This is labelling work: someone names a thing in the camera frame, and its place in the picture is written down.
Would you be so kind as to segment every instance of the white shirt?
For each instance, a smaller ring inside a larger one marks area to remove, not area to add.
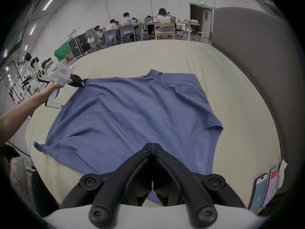
[[[97,34],[98,38],[100,38],[100,39],[103,37],[103,33],[100,33],[99,31],[97,31],[96,34]]]
[[[111,23],[111,24],[106,26],[106,31],[115,30],[115,29],[117,29],[117,26],[116,26],[115,23]]]
[[[124,17],[124,19],[121,21],[121,27],[124,26],[124,25],[133,25],[135,26],[135,22],[132,18],[129,18],[129,17]],[[124,32],[124,35],[126,34],[130,34],[132,33],[133,31],[125,31]]]
[[[157,21],[159,21],[160,23],[172,23],[172,21],[170,20],[171,17],[172,17],[171,15],[164,16],[159,14],[157,16]]]

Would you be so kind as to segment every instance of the ceiling light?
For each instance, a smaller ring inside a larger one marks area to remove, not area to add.
[[[35,30],[35,27],[36,27],[36,24],[33,26],[32,30],[31,30],[31,32],[30,32],[30,35],[33,34],[33,32],[34,32],[34,30]]]
[[[7,56],[7,48],[4,50],[3,56],[6,58],[6,56]]]
[[[48,3],[44,6],[44,8],[43,8],[42,10],[43,10],[43,11],[46,10],[47,7],[50,5],[50,3],[51,3],[52,1],[53,1],[53,0],[49,0]]]

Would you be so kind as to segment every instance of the blue chair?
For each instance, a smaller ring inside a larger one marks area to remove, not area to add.
[[[124,32],[126,32],[126,31],[132,31],[132,32],[124,35]],[[121,32],[121,42],[122,42],[122,44],[124,43],[124,39],[126,39],[126,43],[128,43],[128,39],[131,36],[131,34],[134,35],[134,39],[136,40],[135,28],[134,28],[133,25],[124,25],[124,26],[121,26],[120,27],[120,32]]]
[[[106,48],[117,45],[116,34],[114,30],[108,30],[104,32]]]

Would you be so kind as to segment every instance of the stool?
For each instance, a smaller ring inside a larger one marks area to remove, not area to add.
[[[196,38],[196,41],[197,41],[197,39],[198,39],[198,34],[199,34],[199,33],[201,33],[201,39],[200,39],[200,42],[202,42],[202,35],[204,34],[204,37],[206,38],[206,43],[207,43],[207,35],[206,35],[206,33],[204,33],[204,32],[200,32],[200,31],[197,33],[197,38]]]

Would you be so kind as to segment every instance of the white table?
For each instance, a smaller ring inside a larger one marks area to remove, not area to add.
[[[143,24],[140,24],[140,29],[141,29],[141,41],[143,40],[143,32],[144,32],[144,26],[145,25],[154,25],[156,23],[159,23],[159,22],[148,22],[148,23],[143,23]]]
[[[189,32],[191,31],[191,25],[200,25],[198,23],[190,23],[190,22],[185,22],[185,21],[181,21],[181,24],[185,24],[185,34],[184,34],[184,39],[186,40],[186,36],[187,36],[187,29],[186,29],[186,25],[188,26]]]
[[[278,134],[265,101],[243,72],[211,45],[185,40],[127,43],[84,56],[74,66],[73,72],[81,78],[137,77],[150,69],[195,74],[224,128],[215,150],[213,173],[223,176],[246,206],[254,179],[269,173],[281,161]],[[66,85],[56,100],[65,104],[76,90]],[[45,142],[59,111],[41,105],[25,136],[41,179],[61,203],[82,174],[37,151],[33,145],[34,141]]]

